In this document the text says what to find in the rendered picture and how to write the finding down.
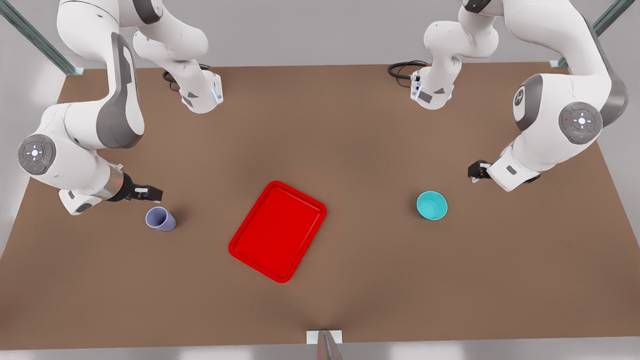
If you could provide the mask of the teal bowl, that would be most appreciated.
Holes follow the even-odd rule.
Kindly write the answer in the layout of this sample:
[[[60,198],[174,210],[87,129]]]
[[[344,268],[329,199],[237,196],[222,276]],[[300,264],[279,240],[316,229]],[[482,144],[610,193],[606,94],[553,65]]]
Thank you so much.
[[[448,202],[445,197],[436,191],[425,191],[416,200],[418,214],[427,220],[437,221],[446,216]]]

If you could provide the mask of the red tray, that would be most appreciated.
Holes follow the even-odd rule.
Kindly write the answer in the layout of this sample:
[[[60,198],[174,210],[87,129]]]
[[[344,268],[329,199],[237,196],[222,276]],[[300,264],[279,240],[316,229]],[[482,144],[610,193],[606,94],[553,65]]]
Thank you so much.
[[[228,251],[242,264],[284,284],[293,277],[326,216],[324,203],[272,181],[232,237]]]

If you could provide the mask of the lavender cup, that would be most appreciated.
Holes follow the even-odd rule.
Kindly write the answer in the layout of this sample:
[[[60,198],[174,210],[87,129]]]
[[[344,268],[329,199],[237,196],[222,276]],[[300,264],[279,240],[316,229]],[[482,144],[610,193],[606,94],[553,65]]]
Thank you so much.
[[[159,231],[172,231],[177,226],[173,215],[161,206],[153,207],[146,213],[145,223],[148,227]]]

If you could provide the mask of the silver frame post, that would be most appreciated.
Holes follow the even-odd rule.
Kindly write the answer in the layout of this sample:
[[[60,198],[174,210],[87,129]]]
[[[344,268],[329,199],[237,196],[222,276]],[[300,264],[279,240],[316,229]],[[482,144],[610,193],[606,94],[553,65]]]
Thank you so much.
[[[338,347],[343,343],[342,330],[306,331],[306,343],[317,346],[316,360],[344,360]]]
[[[18,30],[34,47],[41,52],[66,76],[82,76],[85,69],[76,67],[48,41],[8,0],[0,0],[0,16]]]
[[[636,0],[614,0],[595,23],[587,20],[569,0],[553,0],[547,5],[551,14],[548,25],[558,32],[558,39],[544,35],[542,42],[548,48],[562,55],[550,62],[551,68],[567,68],[574,75],[594,75],[608,71],[613,76],[612,67],[599,36],[608,29]]]

